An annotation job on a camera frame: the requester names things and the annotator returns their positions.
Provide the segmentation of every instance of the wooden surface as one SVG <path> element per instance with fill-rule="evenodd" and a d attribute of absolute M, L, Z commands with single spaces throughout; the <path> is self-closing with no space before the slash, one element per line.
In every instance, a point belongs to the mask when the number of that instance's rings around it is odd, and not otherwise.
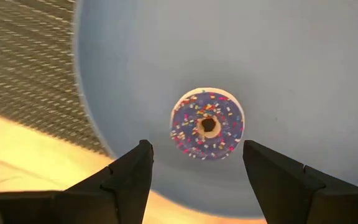
<path fill-rule="evenodd" d="M 0 192 L 63 190 L 111 162 L 0 117 Z M 262 224 L 265 220 L 215 217 L 189 210 L 151 192 L 144 223 Z"/>

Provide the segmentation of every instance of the light blue surface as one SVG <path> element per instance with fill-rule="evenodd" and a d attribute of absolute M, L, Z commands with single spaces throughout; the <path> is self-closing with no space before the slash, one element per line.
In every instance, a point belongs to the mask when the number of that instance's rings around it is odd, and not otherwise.
<path fill-rule="evenodd" d="M 238 147 L 200 161 L 175 149 L 170 113 L 187 91 L 231 92 L 253 139 L 358 184 L 358 1 L 79 1 L 75 62 L 113 156 L 148 139 L 152 188 L 207 213 L 260 217 Z"/>

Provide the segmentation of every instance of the wire mesh screen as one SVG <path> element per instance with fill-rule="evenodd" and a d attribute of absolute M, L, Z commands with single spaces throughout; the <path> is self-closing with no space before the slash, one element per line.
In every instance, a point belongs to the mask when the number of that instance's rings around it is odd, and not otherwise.
<path fill-rule="evenodd" d="M 105 154 L 78 97 L 73 1 L 0 0 L 0 116 Z"/>

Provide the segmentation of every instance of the donut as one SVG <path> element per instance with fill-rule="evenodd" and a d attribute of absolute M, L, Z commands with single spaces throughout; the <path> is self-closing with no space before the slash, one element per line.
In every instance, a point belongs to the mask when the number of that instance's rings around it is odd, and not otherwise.
<path fill-rule="evenodd" d="M 241 141 L 244 112 L 230 93 L 197 88 L 175 105 L 170 130 L 176 148 L 189 157 L 225 159 Z"/>

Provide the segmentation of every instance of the donut hole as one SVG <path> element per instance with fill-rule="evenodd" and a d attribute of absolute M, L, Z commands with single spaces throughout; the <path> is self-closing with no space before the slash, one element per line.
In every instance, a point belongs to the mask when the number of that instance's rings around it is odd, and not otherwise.
<path fill-rule="evenodd" d="M 221 123 L 216 116 L 202 118 L 198 120 L 197 128 L 203 138 L 215 138 L 221 132 Z"/>
<path fill-rule="evenodd" d="M 211 132 L 215 128 L 216 122 L 212 118 L 206 118 L 206 119 L 202 120 L 201 125 L 204 128 L 204 132 L 208 133 L 208 132 Z"/>

